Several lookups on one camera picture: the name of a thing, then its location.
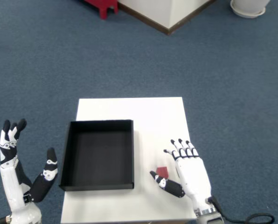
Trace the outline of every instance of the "white wall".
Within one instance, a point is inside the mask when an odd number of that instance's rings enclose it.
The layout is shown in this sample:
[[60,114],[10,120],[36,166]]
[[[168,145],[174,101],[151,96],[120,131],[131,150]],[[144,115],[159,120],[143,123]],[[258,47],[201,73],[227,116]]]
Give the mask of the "white wall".
[[166,28],[170,27],[172,1],[174,0],[118,0],[118,1]]
[[160,25],[170,28],[209,0],[118,0]]
[[172,0],[169,28],[208,1],[209,0]]

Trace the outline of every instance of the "white table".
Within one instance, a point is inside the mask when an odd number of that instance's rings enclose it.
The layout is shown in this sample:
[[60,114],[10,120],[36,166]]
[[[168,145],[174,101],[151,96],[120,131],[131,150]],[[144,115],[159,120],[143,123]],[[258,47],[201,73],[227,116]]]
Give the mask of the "white table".
[[182,98],[80,99],[76,120],[134,121],[134,189],[65,192],[61,223],[106,223],[193,219],[191,201],[160,189],[149,174],[167,166],[179,182],[170,139],[189,140]]

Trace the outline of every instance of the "brown baseboard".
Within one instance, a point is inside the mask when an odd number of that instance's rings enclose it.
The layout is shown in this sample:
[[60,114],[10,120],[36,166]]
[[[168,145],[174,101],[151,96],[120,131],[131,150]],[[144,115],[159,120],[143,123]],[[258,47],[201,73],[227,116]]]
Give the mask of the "brown baseboard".
[[141,13],[136,12],[135,10],[129,8],[128,6],[125,6],[124,4],[118,3],[119,9],[122,11],[134,16],[135,18],[141,20],[145,24],[157,29],[158,31],[161,31],[164,34],[170,35],[174,31],[176,31],[178,28],[183,26],[186,22],[190,21],[193,17],[197,16],[202,10],[204,10],[207,6],[214,3],[216,0],[209,0],[208,2],[204,3],[202,6],[197,8],[195,11],[187,15],[185,18],[183,18],[181,21],[173,25],[171,28],[166,28],[162,26],[161,24],[149,19],[148,17],[142,15]]

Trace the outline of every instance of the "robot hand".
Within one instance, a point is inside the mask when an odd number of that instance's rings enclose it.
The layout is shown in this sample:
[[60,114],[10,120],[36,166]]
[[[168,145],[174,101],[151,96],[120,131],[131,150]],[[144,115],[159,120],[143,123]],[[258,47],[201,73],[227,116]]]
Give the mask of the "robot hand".
[[171,140],[171,143],[176,150],[165,149],[164,152],[171,154],[175,160],[181,184],[158,176],[154,171],[150,174],[163,190],[177,197],[187,195],[192,200],[199,224],[223,224],[221,214],[208,202],[208,198],[211,197],[211,186],[197,150],[189,141],[179,139],[179,143],[174,140]]
[[57,176],[57,158],[53,148],[48,149],[44,170],[34,183],[25,175],[17,156],[17,142],[26,120],[18,124],[4,122],[0,135],[0,173],[11,216],[0,219],[0,223],[40,224],[42,215],[34,202],[44,199]]

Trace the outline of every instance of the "black box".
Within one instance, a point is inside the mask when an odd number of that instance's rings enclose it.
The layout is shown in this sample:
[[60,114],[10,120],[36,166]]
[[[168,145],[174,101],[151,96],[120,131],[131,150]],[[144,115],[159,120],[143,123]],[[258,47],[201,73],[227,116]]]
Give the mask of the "black box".
[[133,189],[133,121],[72,121],[60,178],[65,191]]

